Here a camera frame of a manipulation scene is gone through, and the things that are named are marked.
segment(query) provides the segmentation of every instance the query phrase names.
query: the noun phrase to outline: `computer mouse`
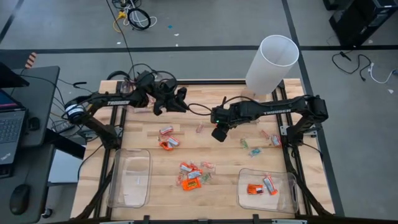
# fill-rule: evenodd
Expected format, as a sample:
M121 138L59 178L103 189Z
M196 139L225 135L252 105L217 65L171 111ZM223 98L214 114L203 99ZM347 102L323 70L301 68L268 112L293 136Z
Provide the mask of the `computer mouse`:
M26 184L18 185L11 194L10 211L14 215L23 214L29 204L30 187Z

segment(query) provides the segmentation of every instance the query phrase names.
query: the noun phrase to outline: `concrete floor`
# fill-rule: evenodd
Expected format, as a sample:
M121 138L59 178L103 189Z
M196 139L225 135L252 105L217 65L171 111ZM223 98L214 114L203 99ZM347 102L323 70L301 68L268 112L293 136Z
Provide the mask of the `concrete floor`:
M328 24L332 12L325 10L321 0L287 2L301 46L338 45ZM0 2L0 28L15 5L15 0ZM292 37L280 0L142 0L142 8L159 21L144 32L124 28L129 47L237 45L246 49L132 53L134 63L170 71L177 78L244 78L256 52L245 46L259 45L271 34ZM39 54L34 65L58 65L61 79L88 81L86 87L95 90L111 72L131 66L127 53L103 51L124 48L123 38L113 31L112 22L105 0L58 0L45 4L25 0L0 40L0 50L97 49L98 53L90 54ZM398 45L397 24L395 13L370 38L373 43L365 45ZM380 85L364 72L367 80L363 82L357 73L347 75L333 65L331 56L337 53L302 52L312 90L326 99L330 113L323 127L344 213L347 217L398 220L398 180L394 173L398 161L394 136L398 124L398 77ZM374 76L380 80L398 67L398 50L354 51L349 56L355 61L357 54L367 55L376 64ZM355 67L347 60L336 60L347 70ZM288 77L302 77L298 64ZM58 85L65 100L85 94L63 83ZM52 222L65 220L70 214L73 187L55 190L54 195L49 200L60 203L53 203L58 205L58 212Z

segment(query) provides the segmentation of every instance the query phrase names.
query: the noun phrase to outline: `white cable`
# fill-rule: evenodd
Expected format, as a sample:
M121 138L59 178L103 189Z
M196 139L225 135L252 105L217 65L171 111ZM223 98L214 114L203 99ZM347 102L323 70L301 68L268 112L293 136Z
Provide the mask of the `white cable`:
M390 75L388 75L387 79L386 79L384 82L380 82L380 81L377 81L377 80L373 77L373 66L374 66L374 63L371 63L371 67L368 68L368 72L369 72L371 78L372 78L375 82L377 82L378 84L386 84L386 83L388 82L388 80L390 79L391 75L396 71L396 69L393 69L393 70L390 72Z
M135 9L135 8L136 8L136 5L134 5L133 0L130 0L130 2L131 2L131 5L132 5L133 9ZM155 20L155 22L152 23L152 24L149 26L149 27L153 27L153 26L157 23L157 18L156 18L155 16L150 16L149 19L154 19L154 20ZM144 25L142 25L141 22L148 21L148 19L140 20L140 18L139 18L138 15L137 15L137 11L134 11L134 12L133 12L132 20L133 20L134 22L138 22L138 24L139 24L141 27L144 27Z

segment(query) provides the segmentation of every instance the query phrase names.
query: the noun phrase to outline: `black desk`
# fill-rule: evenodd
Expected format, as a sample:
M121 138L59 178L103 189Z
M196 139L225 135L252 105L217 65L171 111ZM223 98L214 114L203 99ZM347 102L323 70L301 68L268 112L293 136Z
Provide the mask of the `black desk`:
M45 78L57 84L59 67L31 68L23 75ZM22 145L17 151L14 173L10 178L0 179L0 217L1 223L35 223L40 219L47 200L47 181L55 154L59 149L72 156L83 158L85 148L61 135L47 129L55 87L53 84L37 78L24 77L30 85L16 88L12 97L20 101L28 110L29 117L40 120L40 129L27 131L22 138ZM30 185L29 206L25 213L16 216L9 210L9 199L16 186Z

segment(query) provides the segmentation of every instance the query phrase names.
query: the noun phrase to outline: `laptop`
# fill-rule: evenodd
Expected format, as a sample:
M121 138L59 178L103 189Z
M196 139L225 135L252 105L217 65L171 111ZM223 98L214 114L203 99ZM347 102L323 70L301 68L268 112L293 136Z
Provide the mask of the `laptop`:
M18 101L0 90L0 166L14 162L27 114Z

